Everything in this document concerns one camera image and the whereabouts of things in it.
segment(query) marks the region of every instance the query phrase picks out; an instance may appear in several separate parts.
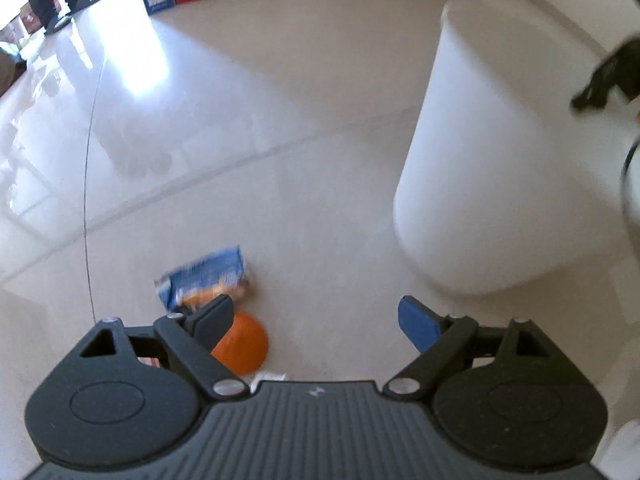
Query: shoe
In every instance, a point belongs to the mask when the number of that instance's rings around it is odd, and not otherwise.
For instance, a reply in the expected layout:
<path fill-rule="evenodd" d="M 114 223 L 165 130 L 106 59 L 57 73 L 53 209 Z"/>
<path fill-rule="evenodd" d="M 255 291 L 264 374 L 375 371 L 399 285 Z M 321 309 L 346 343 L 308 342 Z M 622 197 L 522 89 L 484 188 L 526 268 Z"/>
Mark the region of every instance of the shoe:
<path fill-rule="evenodd" d="M 50 34 L 55 34 L 57 31 L 65 28 L 69 23 L 71 23 L 71 17 L 67 15 L 59 14 L 53 17 L 49 23 L 47 23 L 47 27 L 44 29 L 44 35 L 49 36 Z"/>
<path fill-rule="evenodd" d="M 73 16 L 81 10 L 85 10 L 87 7 L 91 7 L 93 4 L 98 3 L 100 0 L 78 0 L 71 9 L 70 14 Z"/>

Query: metal screw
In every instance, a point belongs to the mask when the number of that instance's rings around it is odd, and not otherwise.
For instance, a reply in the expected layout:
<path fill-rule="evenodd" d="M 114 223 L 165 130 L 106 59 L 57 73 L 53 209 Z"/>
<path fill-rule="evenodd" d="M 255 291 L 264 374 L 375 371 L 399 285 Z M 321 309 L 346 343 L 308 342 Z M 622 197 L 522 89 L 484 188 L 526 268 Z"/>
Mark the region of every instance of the metal screw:
<path fill-rule="evenodd" d="M 411 377 L 396 377 L 391 379 L 387 386 L 398 395 L 411 395 L 420 389 L 420 383 Z"/>
<path fill-rule="evenodd" d="M 246 390 L 246 385 L 238 379 L 222 379 L 213 385 L 214 393 L 223 397 L 233 397 Z"/>

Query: tiled floor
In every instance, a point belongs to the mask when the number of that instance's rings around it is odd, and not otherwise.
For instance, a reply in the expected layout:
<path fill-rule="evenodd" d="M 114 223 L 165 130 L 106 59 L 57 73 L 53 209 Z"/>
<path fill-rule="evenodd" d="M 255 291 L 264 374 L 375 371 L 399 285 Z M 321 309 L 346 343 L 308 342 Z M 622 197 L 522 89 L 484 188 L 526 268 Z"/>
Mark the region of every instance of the tiled floor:
<path fill-rule="evenodd" d="M 0 477 L 36 463 L 24 403 L 94 320 L 150 323 L 155 278 L 232 244 L 269 370 L 388 378 L 415 356 L 396 323 L 413 294 L 487 324 L 532 317 L 614 426 L 640 416 L 625 244 L 473 299 L 437 291 L 396 243 L 446 1 L 204 0 L 150 20 L 141 0 L 104 0 L 44 42 L 0 100 Z"/>

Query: blue snack package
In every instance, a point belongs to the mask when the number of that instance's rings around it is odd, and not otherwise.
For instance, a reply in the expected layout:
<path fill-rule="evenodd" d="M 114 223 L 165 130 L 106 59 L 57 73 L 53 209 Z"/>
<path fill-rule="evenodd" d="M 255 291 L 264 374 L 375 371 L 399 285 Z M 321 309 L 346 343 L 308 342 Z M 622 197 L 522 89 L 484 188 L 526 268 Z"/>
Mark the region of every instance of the blue snack package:
<path fill-rule="evenodd" d="M 219 294 L 235 301 L 244 296 L 249 277 L 240 247 L 228 248 L 165 274 L 156 292 L 169 312 L 194 312 Z"/>

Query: orange ball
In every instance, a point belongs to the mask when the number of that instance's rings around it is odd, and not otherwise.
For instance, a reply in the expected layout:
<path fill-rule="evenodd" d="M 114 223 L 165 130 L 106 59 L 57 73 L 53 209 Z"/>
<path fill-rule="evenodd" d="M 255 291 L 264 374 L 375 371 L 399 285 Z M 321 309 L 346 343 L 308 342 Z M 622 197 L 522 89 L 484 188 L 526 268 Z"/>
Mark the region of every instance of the orange ball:
<path fill-rule="evenodd" d="M 244 312 L 234 314 L 234 322 L 211 355 L 237 376 L 257 372 L 267 357 L 269 340 L 260 322 Z"/>

